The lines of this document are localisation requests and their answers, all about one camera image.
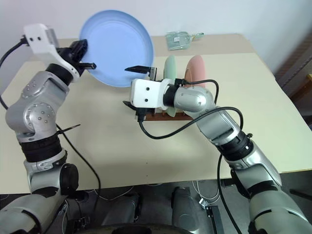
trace floor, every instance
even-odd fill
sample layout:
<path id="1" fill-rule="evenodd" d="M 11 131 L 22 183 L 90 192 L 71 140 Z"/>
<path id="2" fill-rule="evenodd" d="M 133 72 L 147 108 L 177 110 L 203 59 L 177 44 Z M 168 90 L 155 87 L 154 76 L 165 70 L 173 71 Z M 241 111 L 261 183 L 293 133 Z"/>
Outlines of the floor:
<path id="1" fill-rule="evenodd" d="M 306 172 L 295 172 L 282 174 L 283 190 L 288 193 L 289 188 L 305 189 L 311 188 L 312 184 L 312 171 Z M 197 201 L 199 197 L 196 191 L 193 189 L 192 182 L 179 182 L 179 183 L 166 183 L 158 186 L 148 186 L 139 185 L 135 186 L 131 192 L 137 192 L 143 195 L 144 201 L 141 211 L 141 216 L 138 223 L 161 223 L 161 224 L 171 224 L 171 193 L 176 186 L 190 187 L 191 195 Z M 216 190 L 215 180 L 203 180 L 199 181 L 199 186 L 201 193 L 205 196 L 213 196 Z M 131 187 L 123 188 L 112 188 L 103 189 L 101 194 L 106 198 L 112 198 L 119 194 L 124 193 Z M 249 224 L 249 212 L 248 212 L 248 200 L 242 197 L 235 186 L 223 188 L 224 197 L 228 203 L 228 206 L 240 227 L 242 233 L 247 233 Z M 14 200 L 20 195 L 10 195 L 7 199 L 1 201 L 0 207 L 4 207 L 7 203 Z M 86 202 L 80 202 L 81 210 L 83 215 L 90 214 L 92 212 L 94 200 L 96 194 L 94 192 L 89 193 L 89 199 Z M 307 219 L 312 222 L 312 201 L 291 195 L 298 206 L 302 209 L 303 213 L 306 215 Z M 70 206 L 67 212 L 70 219 L 79 218 L 78 206 L 72 201 L 68 200 Z M 103 199 L 99 200 L 95 226 L 99 226 L 105 215 L 107 214 L 113 201 L 105 201 Z M 226 234 L 235 234 L 236 231 L 233 228 L 225 210 L 222 205 L 221 200 L 215 203 L 219 207 L 221 219 L 223 223 L 224 232 Z M 200 222 L 200 233 L 212 234 L 213 228 L 210 219 L 206 216 L 205 211 L 196 203 L 197 214 Z M 51 228 L 47 234 L 62 233 L 62 218 L 63 216 L 58 216 L 55 222 L 52 224 Z"/>

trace table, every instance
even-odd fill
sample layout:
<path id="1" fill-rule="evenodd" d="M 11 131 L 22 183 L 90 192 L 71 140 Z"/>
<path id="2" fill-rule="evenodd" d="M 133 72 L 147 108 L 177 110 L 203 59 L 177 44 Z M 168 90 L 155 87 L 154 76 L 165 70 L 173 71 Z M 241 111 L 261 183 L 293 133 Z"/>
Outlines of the table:
<path id="1" fill-rule="evenodd" d="M 218 105 L 241 110 L 244 131 L 253 133 L 253 140 L 278 171 L 312 168 L 310 129 L 246 39 L 241 35 L 205 36 L 193 42 L 189 50 L 174 52 L 163 49 L 164 39 L 153 40 L 158 78 L 169 54 L 176 55 L 178 77 L 182 78 L 189 59 L 200 52 L 207 78 L 219 83 Z M 13 104 L 33 75 L 44 69 L 40 61 L 26 62 L 3 94 L 7 104 Z M 215 94 L 212 85 L 207 84 L 207 88 Z M 94 166 L 102 187 L 215 179 L 219 153 L 197 127 L 191 126 L 168 139 L 146 137 L 134 119 L 134 111 L 122 103 L 128 100 L 129 92 L 129 88 L 107 86 L 84 72 L 78 83 L 70 85 L 67 99 L 58 111 L 57 123 L 62 128 L 81 124 L 67 135 Z M 4 109 L 0 108 L 0 194 L 27 193 L 24 155 L 4 115 Z M 235 113 L 231 115 L 239 121 Z M 148 121 L 144 126 L 159 136 L 185 123 Z M 91 170 L 63 137 L 59 137 L 68 151 L 67 161 L 78 167 L 79 189 L 96 188 L 97 181 Z M 224 161 L 221 177 L 230 177 Z"/>

